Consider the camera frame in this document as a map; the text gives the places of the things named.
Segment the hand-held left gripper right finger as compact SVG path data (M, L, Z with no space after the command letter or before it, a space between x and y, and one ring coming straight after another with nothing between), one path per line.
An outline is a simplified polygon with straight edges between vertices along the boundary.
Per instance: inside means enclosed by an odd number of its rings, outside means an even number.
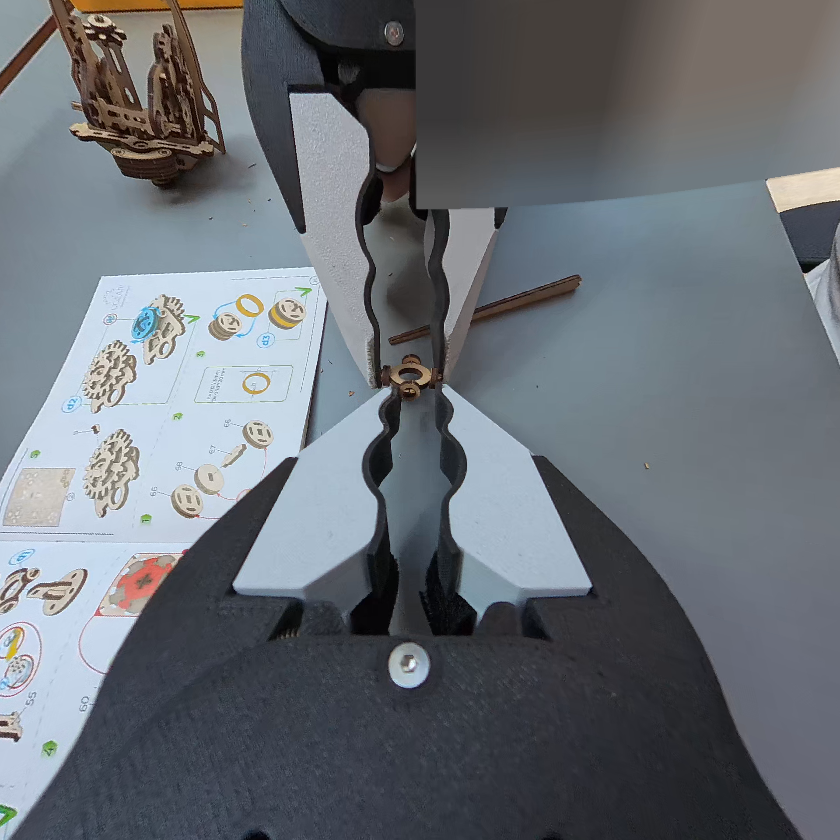
M449 504L463 553L457 592L478 618L499 602L587 595L592 583L530 451L450 386L443 393L467 462Z

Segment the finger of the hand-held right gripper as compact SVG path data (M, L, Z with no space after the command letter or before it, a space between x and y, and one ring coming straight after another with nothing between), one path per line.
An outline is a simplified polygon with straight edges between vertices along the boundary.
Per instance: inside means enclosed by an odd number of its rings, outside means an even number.
M361 221L375 168L370 137L328 92L292 92L289 101L306 228L301 240L354 362L379 388L375 266Z
M466 340L501 224L499 208L431 209L425 228L433 363L450 379Z

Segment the grey desk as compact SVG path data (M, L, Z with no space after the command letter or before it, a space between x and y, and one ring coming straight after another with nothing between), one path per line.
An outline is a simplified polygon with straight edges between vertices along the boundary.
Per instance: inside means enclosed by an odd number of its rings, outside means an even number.
M227 154L159 191L70 135L58 36L2 95L2 469L102 276L307 266L261 153L241 12L189 13ZM801 834L838 838L838 366L761 182L513 207L454 387L647 556Z

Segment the printed assembly instruction booklet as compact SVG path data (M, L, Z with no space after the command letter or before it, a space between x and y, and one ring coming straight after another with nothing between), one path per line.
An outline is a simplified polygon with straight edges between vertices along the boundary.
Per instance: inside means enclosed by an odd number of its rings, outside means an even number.
M305 437L313 268L100 280L2 478L2 838L184 552Z

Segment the person in white shirt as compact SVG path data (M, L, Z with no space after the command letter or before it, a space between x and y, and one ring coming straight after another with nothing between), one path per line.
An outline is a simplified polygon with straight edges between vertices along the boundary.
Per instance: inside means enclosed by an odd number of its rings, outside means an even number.
M840 358L839 340L839 238L840 227L836 226L829 257L804 275L811 292L817 313L836 358Z

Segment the brown wooden ship model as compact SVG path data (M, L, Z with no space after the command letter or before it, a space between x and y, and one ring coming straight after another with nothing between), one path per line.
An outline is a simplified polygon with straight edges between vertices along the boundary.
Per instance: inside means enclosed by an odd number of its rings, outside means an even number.
M73 107L86 118L70 126L74 136L106 149L123 175L159 187L199 160L225 154L217 105L177 1L166 2L173 23L164 24L152 38L146 106L122 53L125 32L104 14L84 18L71 2L49 4L80 95Z

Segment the small wooden ring part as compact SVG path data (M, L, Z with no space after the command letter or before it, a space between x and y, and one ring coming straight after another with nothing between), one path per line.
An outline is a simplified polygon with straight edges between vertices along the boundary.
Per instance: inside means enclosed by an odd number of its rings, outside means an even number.
M386 365L380 372L380 386L391 388L401 400L413 402L427 388L434 389L443 381L443 373L437 368L426 367L415 353L402 357L397 365Z

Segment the thin wooden stick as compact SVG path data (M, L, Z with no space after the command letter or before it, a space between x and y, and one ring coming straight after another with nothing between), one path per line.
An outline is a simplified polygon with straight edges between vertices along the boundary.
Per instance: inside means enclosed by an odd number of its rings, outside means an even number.
M491 319L506 312L529 307L538 302L554 299L562 295L572 293L581 285L580 275L567 276L560 280L536 287L517 295L506 297L497 301L487 303L474 310L471 322ZM408 330L391 336L388 341L391 346L420 339L430 334L431 327L425 324L422 327Z

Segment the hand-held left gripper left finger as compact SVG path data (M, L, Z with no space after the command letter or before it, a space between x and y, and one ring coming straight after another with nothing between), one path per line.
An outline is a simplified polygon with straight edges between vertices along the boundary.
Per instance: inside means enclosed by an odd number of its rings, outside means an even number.
M380 490L401 398L378 392L300 453L234 580L241 595L330 602L355 634L387 634L399 572Z

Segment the yellow plastic bin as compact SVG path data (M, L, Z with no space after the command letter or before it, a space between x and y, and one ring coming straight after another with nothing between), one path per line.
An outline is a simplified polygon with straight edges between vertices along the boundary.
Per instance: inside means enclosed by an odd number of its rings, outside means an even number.
M182 0L177 2L182 10L210 10L241 8L243 1L236 0ZM86 14L95 13L131 13L131 12L162 12L170 8L166 1L72 1L75 9Z

